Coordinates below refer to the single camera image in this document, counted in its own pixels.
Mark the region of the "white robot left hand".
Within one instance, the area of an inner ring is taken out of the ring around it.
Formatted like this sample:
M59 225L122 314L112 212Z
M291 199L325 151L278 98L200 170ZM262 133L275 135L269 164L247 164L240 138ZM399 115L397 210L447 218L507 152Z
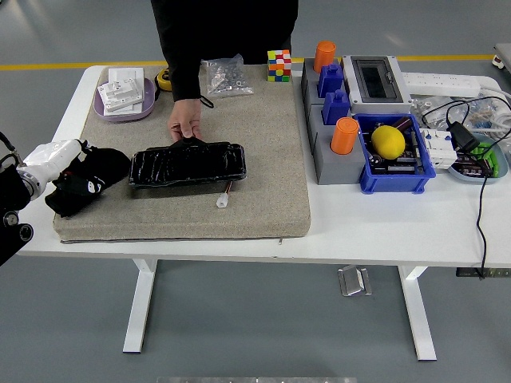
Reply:
M92 146L86 140L61 140L38 145L18 167L18 174L25 184L31 200L43 194L47 184L77 195L96 195L105 189L105 182L98 176L80 174Z

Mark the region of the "person's right hand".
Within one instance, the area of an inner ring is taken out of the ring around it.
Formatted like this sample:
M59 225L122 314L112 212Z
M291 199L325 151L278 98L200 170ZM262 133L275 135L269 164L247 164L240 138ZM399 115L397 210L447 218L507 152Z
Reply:
M202 139L200 131L201 102L199 99L175 101L168 119L168 130L173 142L183 138Z

